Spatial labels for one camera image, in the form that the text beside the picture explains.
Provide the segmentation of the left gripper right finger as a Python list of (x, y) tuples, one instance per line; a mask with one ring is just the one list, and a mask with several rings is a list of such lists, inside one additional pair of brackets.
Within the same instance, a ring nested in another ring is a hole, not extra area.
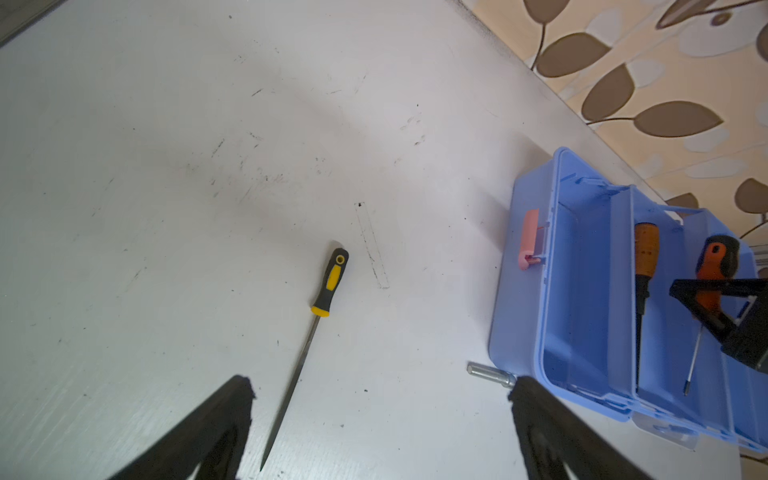
[(536, 379), (519, 377), (509, 396), (530, 479), (647, 479)]

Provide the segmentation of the silver socket bit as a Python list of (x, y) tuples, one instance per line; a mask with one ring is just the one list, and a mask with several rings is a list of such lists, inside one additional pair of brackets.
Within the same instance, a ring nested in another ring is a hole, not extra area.
[(476, 362), (468, 362), (466, 370), (471, 376), (496, 383), (507, 389), (513, 389), (517, 382), (516, 376), (511, 373)]

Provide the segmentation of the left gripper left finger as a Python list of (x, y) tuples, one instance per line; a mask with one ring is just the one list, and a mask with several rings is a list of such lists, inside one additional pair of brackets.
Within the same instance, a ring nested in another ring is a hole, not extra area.
[(255, 399), (248, 378), (235, 375), (114, 479), (235, 479)]

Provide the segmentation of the white blue plastic toolbox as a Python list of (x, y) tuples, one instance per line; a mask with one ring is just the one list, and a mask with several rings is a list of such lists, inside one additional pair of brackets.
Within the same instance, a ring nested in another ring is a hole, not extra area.
[[(493, 364), (552, 394), (694, 448), (709, 435), (767, 449), (767, 377), (721, 351), (669, 290), (695, 275), (705, 209), (675, 209), (610, 183), (568, 148), (513, 189), (489, 339)], [(660, 230), (636, 386), (634, 227)]]

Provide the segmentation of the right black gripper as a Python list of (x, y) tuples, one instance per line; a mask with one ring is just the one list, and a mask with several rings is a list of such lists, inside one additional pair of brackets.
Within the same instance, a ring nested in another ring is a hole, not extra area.
[[(722, 344), (721, 351), (739, 363), (767, 373), (767, 280), (684, 280), (669, 294), (680, 301)], [(750, 298), (736, 321), (722, 309), (722, 296)]]

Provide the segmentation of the orange wooden handled screwdriver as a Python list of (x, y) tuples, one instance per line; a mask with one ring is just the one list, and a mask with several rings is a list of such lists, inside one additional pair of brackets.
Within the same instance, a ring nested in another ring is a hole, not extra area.
[(636, 386), (639, 386), (642, 319), (645, 314), (646, 300), (649, 298), (649, 283), (653, 278), (660, 251), (660, 230), (657, 225), (649, 222), (638, 223), (634, 227), (634, 259), (635, 259), (635, 340), (636, 340)]

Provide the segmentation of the yellow black handled screwdriver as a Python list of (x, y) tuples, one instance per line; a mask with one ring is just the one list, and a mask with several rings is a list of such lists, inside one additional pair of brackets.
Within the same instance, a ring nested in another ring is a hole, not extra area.
[(305, 342), (295, 362), (291, 378), (285, 389), (284, 395), (281, 399), (281, 404), (273, 421), (261, 457), (259, 471), (262, 471), (268, 462), (269, 456), (280, 432), (283, 420), (290, 406), (294, 391), (299, 383), (320, 320), (327, 318), (330, 315), (331, 304), (334, 295), (341, 283), (348, 262), (349, 252), (345, 248), (337, 247), (332, 251), (322, 276), (318, 294), (310, 308), (313, 315), (313, 320), (310, 324)]

